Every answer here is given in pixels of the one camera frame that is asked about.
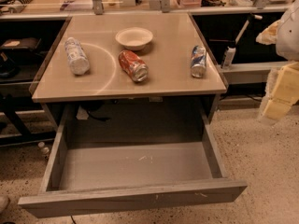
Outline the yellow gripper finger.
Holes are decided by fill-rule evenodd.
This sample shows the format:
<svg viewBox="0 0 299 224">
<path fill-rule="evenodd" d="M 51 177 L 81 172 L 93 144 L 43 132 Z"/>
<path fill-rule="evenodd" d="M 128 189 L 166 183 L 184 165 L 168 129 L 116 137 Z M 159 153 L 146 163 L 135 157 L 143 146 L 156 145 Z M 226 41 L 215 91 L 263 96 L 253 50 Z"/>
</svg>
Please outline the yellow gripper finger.
<svg viewBox="0 0 299 224">
<path fill-rule="evenodd" d="M 299 101 L 299 62 L 292 62 L 268 75 L 261 103 L 262 121 L 279 121 Z"/>
<path fill-rule="evenodd" d="M 278 32 L 279 20 L 274 21 L 271 25 L 265 28 L 256 37 L 256 41 L 264 45 L 272 45 L 277 43 L 277 32 Z"/>
</svg>

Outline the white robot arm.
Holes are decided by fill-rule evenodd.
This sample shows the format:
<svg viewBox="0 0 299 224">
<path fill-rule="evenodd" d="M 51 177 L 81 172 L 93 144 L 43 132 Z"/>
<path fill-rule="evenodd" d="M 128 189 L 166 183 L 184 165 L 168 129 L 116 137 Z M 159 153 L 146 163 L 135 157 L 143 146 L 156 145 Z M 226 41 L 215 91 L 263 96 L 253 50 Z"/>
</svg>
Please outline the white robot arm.
<svg viewBox="0 0 299 224">
<path fill-rule="evenodd" d="M 258 43 L 276 45 L 278 56 L 288 63 L 268 74 L 259 121 L 274 125 L 299 100 L 299 0 L 295 0 L 278 21 L 256 37 Z"/>
</svg>

